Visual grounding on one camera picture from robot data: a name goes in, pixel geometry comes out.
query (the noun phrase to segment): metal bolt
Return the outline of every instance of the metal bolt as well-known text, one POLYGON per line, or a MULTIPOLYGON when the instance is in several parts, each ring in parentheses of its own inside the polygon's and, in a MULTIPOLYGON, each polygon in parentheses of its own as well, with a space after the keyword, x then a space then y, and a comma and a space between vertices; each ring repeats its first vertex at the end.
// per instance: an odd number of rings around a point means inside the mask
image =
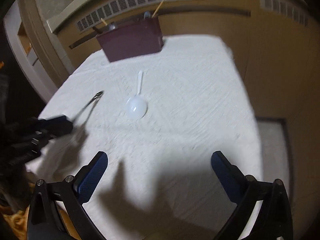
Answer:
POLYGON ((73 181, 73 178, 74 177, 72 175, 66 176, 65 181, 66 182, 71 182, 71 181, 73 181))
POLYGON ((280 179, 276 179, 276 184, 278 184, 278 185, 283 185, 283 182, 282 182, 282 180, 280 180, 280 179))
POLYGON ((246 175, 245 178, 246 178, 247 181, 255 181, 256 180, 254 178, 254 176, 252 176, 252 175, 246 175))
POLYGON ((43 179, 40 179, 40 180, 37 181, 37 185, 38 186, 41 186, 42 184, 43 184, 43 179))

